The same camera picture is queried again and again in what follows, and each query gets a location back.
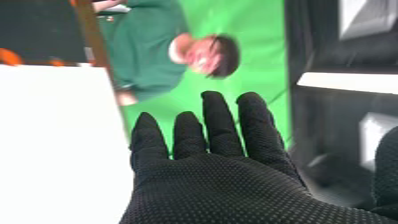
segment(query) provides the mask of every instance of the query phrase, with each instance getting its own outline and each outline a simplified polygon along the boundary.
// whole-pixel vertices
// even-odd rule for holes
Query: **green backdrop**
[[[140,104],[122,107],[128,132],[140,112],[158,120],[170,149],[176,115],[194,111],[202,121],[201,92],[222,92],[236,117],[234,100],[254,91],[263,96],[275,116],[282,138],[289,140],[289,98],[284,58],[284,11],[282,0],[183,0],[190,30],[195,37],[211,33],[234,36],[241,48],[241,66],[225,80],[185,74],[183,82],[169,94]]]

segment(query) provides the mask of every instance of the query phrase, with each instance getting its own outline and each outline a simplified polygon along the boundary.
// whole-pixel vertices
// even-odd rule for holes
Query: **orange object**
[[[7,65],[23,64],[19,55],[5,48],[0,48],[0,61],[3,61]]]
[[[50,61],[50,64],[51,64],[55,67],[62,67],[62,66],[66,66],[64,61],[62,61],[62,60],[57,60],[57,59],[53,59],[53,60]]]
[[[69,0],[71,6],[76,6],[76,0]]]

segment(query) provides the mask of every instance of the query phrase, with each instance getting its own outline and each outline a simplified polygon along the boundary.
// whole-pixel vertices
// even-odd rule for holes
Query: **white panel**
[[[398,94],[398,75],[307,72],[298,85],[375,93]]]
[[[117,223],[131,195],[103,68],[0,66],[0,223]]]
[[[375,155],[380,140],[391,129],[398,126],[398,118],[368,113],[361,121],[361,165],[375,170]]]
[[[339,29],[341,35],[345,34],[352,21],[355,19],[357,13],[364,7],[366,0],[339,0]]]

